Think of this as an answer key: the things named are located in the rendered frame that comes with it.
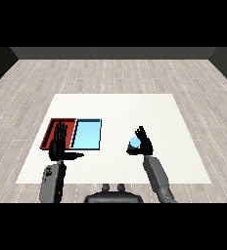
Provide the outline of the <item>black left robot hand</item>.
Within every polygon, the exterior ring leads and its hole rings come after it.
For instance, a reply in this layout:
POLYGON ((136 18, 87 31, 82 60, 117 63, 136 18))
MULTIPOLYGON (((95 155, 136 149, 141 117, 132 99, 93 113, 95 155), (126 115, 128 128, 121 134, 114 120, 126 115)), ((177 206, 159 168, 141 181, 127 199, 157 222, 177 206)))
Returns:
POLYGON ((54 131, 54 138, 49 144, 49 158, 51 161, 60 160, 75 160, 83 157, 83 153, 66 152, 66 136, 68 126, 65 123, 59 122, 54 131))

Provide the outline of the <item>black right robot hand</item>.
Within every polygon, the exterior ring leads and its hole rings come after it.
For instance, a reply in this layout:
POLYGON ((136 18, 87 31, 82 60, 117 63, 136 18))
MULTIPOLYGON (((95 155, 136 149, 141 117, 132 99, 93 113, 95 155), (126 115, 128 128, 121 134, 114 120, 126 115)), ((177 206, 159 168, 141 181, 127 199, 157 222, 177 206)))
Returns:
POLYGON ((138 147, 135 147, 132 144, 129 144, 126 152, 129 155, 138 155, 138 154, 142 154, 144 156, 152 155, 154 151, 153 145, 151 140, 147 137, 144 127, 140 126, 135 131, 135 135, 136 138, 140 141, 140 145, 138 147))

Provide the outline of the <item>light blue shallow open box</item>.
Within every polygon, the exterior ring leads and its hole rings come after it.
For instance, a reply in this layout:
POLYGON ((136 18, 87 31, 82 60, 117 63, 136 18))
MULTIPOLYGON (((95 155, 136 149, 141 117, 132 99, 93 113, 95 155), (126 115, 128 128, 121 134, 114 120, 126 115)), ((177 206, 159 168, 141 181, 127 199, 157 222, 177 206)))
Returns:
POLYGON ((102 120, 100 118, 78 118, 70 139, 70 150, 99 150, 102 120))

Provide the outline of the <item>small blue can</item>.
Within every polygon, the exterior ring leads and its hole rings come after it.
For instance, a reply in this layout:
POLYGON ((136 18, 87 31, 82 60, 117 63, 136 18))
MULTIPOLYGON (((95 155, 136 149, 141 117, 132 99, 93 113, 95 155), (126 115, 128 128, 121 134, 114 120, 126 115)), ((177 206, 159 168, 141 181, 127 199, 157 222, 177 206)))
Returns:
POLYGON ((128 143, 128 147, 127 147, 127 153, 129 155, 134 155, 135 154, 135 150, 138 149, 140 147, 141 141, 137 138, 137 137, 132 137, 129 140, 128 143))

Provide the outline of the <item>red shallow open box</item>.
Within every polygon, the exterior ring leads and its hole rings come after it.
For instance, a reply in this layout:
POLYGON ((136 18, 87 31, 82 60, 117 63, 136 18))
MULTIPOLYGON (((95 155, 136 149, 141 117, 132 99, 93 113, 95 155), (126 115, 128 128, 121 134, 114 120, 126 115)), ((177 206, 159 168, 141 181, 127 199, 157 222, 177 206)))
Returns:
POLYGON ((73 136, 73 130, 75 128, 75 118, 52 118, 49 122, 49 125, 47 127, 47 130, 45 132, 45 135, 43 137, 42 143, 40 145, 40 149, 42 150, 48 150, 49 144, 54 138, 54 132, 56 125, 61 122, 65 126, 67 126, 67 136, 65 139, 66 142, 66 150, 71 150, 71 142, 72 142, 72 136, 73 136))

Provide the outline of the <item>dark grey robot body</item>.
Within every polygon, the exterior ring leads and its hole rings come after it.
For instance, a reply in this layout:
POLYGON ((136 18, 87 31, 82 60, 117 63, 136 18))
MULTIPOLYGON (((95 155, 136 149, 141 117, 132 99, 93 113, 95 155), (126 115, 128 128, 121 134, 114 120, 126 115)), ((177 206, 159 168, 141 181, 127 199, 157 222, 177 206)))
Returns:
POLYGON ((84 203, 143 203, 140 195, 127 192, 124 184, 117 185, 117 191, 110 191, 109 184, 103 184, 102 190, 84 199, 84 203))

